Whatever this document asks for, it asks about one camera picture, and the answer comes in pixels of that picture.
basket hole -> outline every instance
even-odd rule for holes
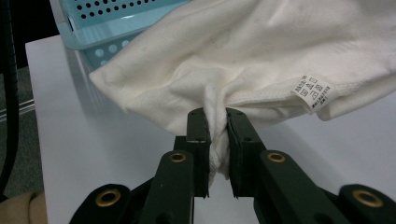
[[[124,40],[122,41],[122,47],[125,48],[125,46],[127,46],[129,44],[128,40]]]
[[[108,47],[108,51],[110,51],[111,53],[117,52],[117,46],[116,45],[110,45]]]
[[[102,50],[102,49],[97,49],[96,51],[95,51],[95,55],[97,56],[97,57],[103,57],[104,55],[105,55],[105,51],[104,50]]]

fabric fold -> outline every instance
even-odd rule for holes
[[[306,75],[337,91],[316,111],[323,120],[396,91],[395,12],[391,0],[193,0],[90,77],[125,112],[173,134],[186,134],[187,114],[203,107],[212,176],[227,175],[227,106],[263,127],[306,113],[291,93]]]

blue plastic basket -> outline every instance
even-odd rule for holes
[[[79,50],[92,69],[189,0],[51,0],[64,44]]]

black cable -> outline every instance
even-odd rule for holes
[[[12,37],[9,0],[0,0],[0,58],[3,67],[7,108],[7,155],[0,176],[0,194],[4,194],[17,156],[19,140],[18,74]]]

screw hole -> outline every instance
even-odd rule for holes
[[[109,207],[116,203],[121,197],[117,189],[106,189],[96,197],[96,205],[99,207]]]
[[[182,162],[186,160],[186,155],[181,154],[181,153],[174,153],[170,156],[170,160],[172,162]]]
[[[284,162],[286,158],[279,153],[270,153],[267,155],[267,159],[273,162]]]
[[[384,205],[384,203],[380,198],[378,198],[373,193],[364,189],[353,190],[352,195],[358,202],[370,207],[377,208],[377,207],[382,207]]]

